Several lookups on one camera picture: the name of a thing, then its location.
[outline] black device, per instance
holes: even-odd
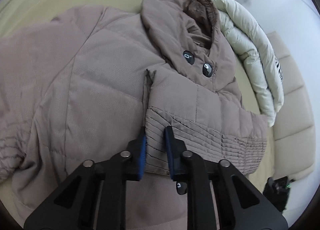
[[[188,195],[188,229],[216,230],[210,182],[220,229],[287,230],[282,214],[228,160],[205,161],[164,130],[170,176],[178,194]],[[84,161],[27,218],[25,230],[125,230],[126,181],[142,178],[144,128],[127,149],[110,160]]]

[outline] jacket sleeve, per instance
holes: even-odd
[[[0,39],[0,182],[21,164],[39,101],[102,13],[102,6],[73,8]]]

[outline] white wall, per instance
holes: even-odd
[[[288,224],[292,225],[320,184],[320,18],[303,0],[237,1],[251,12],[265,33],[277,31],[281,36],[299,66],[314,113],[316,168],[306,178],[292,183],[287,210],[284,212]]]

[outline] beige cushion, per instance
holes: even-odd
[[[268,34],[283,71],[284,105],[273,127],[274,178],[301,179],[313,171],[316,132],[313,112],[299,68],[276,33]]]

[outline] black and white striped pattern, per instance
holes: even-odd
[[[279,72],[279,76],[280,76],[280,79],[281,79],[281,82],[282,82],[283,81],[282,69],[281,69],[280,63],[279,63],[279,61],[277,59],[276,59],[276,67],[277,67],[277,70]]]

